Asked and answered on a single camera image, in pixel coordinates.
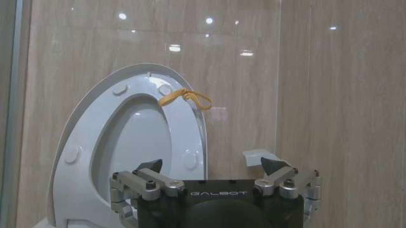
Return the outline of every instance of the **silver metal bracket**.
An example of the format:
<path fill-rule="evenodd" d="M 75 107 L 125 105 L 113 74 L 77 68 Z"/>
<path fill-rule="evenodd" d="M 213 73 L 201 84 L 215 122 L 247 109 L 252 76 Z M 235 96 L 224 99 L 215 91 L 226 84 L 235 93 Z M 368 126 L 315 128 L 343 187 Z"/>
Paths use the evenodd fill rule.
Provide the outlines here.
<path fill-rule="evenodd" d="M 147 201 L 160 198 L 161 190 L 169 197 L 177 197 L 184 190 L 184 182 L 173 180 L 148 168 L 136 172 L 117 172 L 109 179 L 111 208 L 119 213 L 125 228 L 139 227 L 137 219 L 132 214 L 132 207 L 137 207 L 137 197 Z"/>
<path fill-rule="evenodd" d="M 319 209 L 322 199 L 320 184 L 322 178 L 318 171 L 302 171 L 279 186 L 279 195 L 283 198 L 295 199 L 299 194 L 303 196 L 304 227 L 307 227 L 312 214 Z"/>
<path fill-rule="evenodd" d="M 295 175 L 295 169 L 286 166 L 263 179 L 256 179 L 254 184 L 263 196 L 274 195 L 275 188 L 280 183 Z"/>

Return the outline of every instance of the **robotic hand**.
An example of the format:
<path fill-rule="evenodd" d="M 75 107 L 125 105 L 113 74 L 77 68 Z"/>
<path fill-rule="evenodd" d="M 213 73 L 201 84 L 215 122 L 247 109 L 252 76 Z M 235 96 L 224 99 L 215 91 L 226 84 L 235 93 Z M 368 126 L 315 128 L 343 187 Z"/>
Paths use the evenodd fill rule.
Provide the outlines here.
<path fill-rule="evenodd" d="M 173 180 L 159 174 L 161 160 L 115 173 L 111 208 L 123 226 L 303 228 L 319 207 L 318 171 L 299 172 L 264 158 L 260 162 L 267 175 L 256 180 Z"/>

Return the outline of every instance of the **yellow rubber band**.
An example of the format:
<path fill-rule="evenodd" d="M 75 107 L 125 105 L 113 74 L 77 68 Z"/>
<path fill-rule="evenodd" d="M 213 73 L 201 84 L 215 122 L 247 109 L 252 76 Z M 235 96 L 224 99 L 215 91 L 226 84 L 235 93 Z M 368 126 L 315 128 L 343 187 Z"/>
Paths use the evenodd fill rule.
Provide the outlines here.
<path fill-rule="evenodd" d="M 211 108 L 212 101 L 211 101 L 209 97 L 207 97 L 205 95 L 203 95 L 195 91 L 191 91 L 185 88 L 181 88 L 180 90 L 171 92 L 168 95 L 165 95 L 163 98 L 160 98 L 160 100 L 157 101 L 159 106 L 161 107 L 161 106 L 168 105 L 180 96 L 183 97 L 184 100 L 188 100 L 188 99 L 192 100 L 199 109 L 208 110 Z M 201 105 L 199 97 L 203 98 L 205 101 L 208 101 L 208 103 L 209 103 L 208 106 Z"/>

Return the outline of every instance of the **screw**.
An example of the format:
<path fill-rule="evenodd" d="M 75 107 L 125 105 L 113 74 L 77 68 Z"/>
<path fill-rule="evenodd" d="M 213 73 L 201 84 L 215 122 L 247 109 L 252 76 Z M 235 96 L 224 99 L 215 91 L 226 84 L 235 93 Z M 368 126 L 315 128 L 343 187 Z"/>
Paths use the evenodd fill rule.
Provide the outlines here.
<path fill-rule="evenodd" d="M 156 188 L 156 183 L 155 183 L 155 181 L 152 181 L 152 180 L 147 181 L 147 183 L 145 183 L 145 189 L 147 189 L 147 190 L 152 190 L 152 189 L 155 189 L 155 188 Z"/>
<path fill-rule="evenodd" d="M 115 173 L 113 173 L 113 180 L 116 180 L 117 175 L 119 175 L 119 173 L 115 172 Z"/>
<path fill-rule="evenodd" d="M 294 187 L 294 180 L 292 179 L 287 179 L 284 182 L 283 182 L 283 185 L 288 188 L 292 188 Z"/>
<path fill-rule="evenodd" d="M 258 180 L 256 182 L 258 182 L 260 185 L 263 185 L 263 186 L 271 184 L 271 183 L 270 183 L 267 180 L 264 180 L 264 179 L 260 179 L 260 180 Z"/>
<path fill-rule="evenodd" d="M 172 180 L 172 181 L 168 183 L 168 187 L 169 187 L 169 188 L 176 188 L 179 184 L 180 184 L 180 181 Z"/>

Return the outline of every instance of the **toilet lid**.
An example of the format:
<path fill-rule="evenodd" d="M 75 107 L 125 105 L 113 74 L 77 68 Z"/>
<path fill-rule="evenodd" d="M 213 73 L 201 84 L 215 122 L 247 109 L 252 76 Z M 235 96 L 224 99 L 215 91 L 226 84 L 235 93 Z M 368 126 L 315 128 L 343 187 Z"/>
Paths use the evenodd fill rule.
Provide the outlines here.
<path fill-rule="evenodd" d="M 141 162 L 163 159 L 163 175 L 205 179 L 203 114 L 181 98 L 157 106 L 157 100 L 183 87 L 191 89 L 173 70 L 137 64 L 113 72 L 89 91 L 59 143 L 48 198 L 51 223 L 88 219 L 111 226 L 117 218 L 109 217 L 117 215 L 109 210 L 108 179 Z M 85 210 L 85 217 L 77 208 Z"/>

